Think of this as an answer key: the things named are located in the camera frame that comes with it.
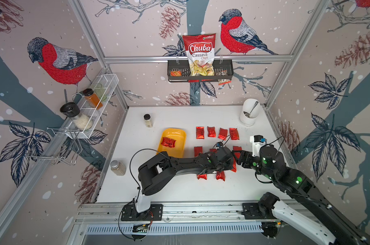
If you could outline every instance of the black metal basket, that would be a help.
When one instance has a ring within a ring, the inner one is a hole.
[[[214,60],[212,63],[215,74],[219,74],[221,71],[227,71],[227,75],[223,76],[190,76],[191,69],[187,60],[179,60],[178,64],[176,60],[169,60],[167,66],[167,76],[170,82],[188,82],[189,80],[212,80],[217,81],[218,79],[232,79],[233,62],[232,60]],[[181,71],[182,76],[170,76],[170,71]]]

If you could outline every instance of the orange spice jar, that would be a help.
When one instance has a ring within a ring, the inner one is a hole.
[[[89,104],[92,107],[96,107],[97,110],[103,106],[98,95],[96,95],[92,89],[83,90],[83,95],[86,97],[86,100],[89,102]]]

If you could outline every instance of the red wrapped candy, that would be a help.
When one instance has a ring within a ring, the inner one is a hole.
[[[196,127],[196,139],[204,139],[204,127]]]
[[[230,128],[230,139],[239,140],[240,136],[238,135],[238,130],[235,128]]]
[[[207,127],[208,137],[216,137],[215,127]]]
[[[240,146],[233,146],[233,150],[242,150],[242,147],[240,147]],[[240,158],[241,153],[236,152],[236,153],[234,153],[234,155],[235,155],[237,158]],[[235,160],[235,158],[234,158],[233,169],[232,169],[231,171],[233,171],[233,172],[237,172],[237,161]]]
[[[200,153],[203,153],[203,147],[202,146],[196,146],[194,148],[194,156],[197,157]],[[207,179],[207,175],[206,174],[198,174],[197,175],[197,179]]]
[[[170,147],[170,148],[174,148],[175,147],[175,143],[176,143],[176,140],[163,137],[163,140],[162,140],[161,145],[166,146],[166,147]]]
[[[225,172],[224,171],[217,172],[216,173],[216,179],[223,179],[223,181],[225,181],[225,179],[226,179]]]
[[[224,140],[227,137],[227,129],[219,129],[219,136],[218,138]]]

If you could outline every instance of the metal vent grille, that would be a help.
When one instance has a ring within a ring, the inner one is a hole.
[[[133,233],[134,224],[120,224],[124,234]],[[178,234],[204,234],[204,233],[261,233],[261,222],[230,222],[230,223],[153,223],[149,235],[178,235]],[[89,225],[86,234],[120,234],[118,225]]]

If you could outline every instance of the mounting plate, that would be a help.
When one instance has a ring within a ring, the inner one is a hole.
[[[163,205],[162,204],[152,204],[150,210],[147,210],[142,213],[137,213],[134,204],[128,204],[124,206],[121,215],[121,221],[150,221],[152,212],[154,215],[153,220],[162,220],[162,211]]]

